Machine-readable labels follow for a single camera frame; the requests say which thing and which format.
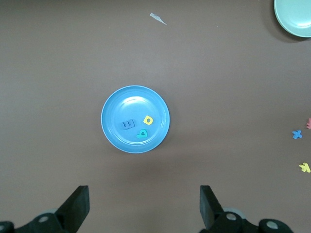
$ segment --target blue letter x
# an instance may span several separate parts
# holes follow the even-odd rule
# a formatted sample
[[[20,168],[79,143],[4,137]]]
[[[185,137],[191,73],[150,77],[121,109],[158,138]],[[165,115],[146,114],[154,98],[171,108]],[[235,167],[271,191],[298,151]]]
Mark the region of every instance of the blue letter x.
[[[302,138],[301,130],[293,131],[293,139]]]

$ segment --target white paper scrap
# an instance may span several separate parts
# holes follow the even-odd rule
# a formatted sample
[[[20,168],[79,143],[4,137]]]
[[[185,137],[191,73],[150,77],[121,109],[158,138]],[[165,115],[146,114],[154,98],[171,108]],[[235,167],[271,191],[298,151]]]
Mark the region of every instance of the white paper scrap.
[[[164,23],[165,25],[167,25],[165,22],[163,22],[163,20],[161,20],[161,18],[157,15],[155,15],[154,13],[150,13],[150,16],[154,19],[156,19],[157,21]]]

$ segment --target blue plate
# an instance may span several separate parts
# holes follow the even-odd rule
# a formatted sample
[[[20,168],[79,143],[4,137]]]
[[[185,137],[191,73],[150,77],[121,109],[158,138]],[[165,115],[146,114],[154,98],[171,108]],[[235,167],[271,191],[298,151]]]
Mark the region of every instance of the blue plate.
[[[289,33],[311,37],[311,0],[275,0],[274,10],[277,20]]]
[[[162,97],[144,86],[115,91],[102,110],[102,128],[109,142],[128,153],[157,147],[170,126],[170,113]]]

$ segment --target brown table surface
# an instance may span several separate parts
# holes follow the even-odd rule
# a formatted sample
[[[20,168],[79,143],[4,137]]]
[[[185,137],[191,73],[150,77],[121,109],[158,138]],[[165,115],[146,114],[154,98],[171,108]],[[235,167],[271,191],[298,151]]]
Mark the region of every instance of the brown table surface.
[[[0,220],[21,226],[89,185],[81,233],[197,233],[208,184],[253,224],[310,232],[310,60],[272,0],[1,1]],[[101,127],[134,84],[171,114],[142,154]]]

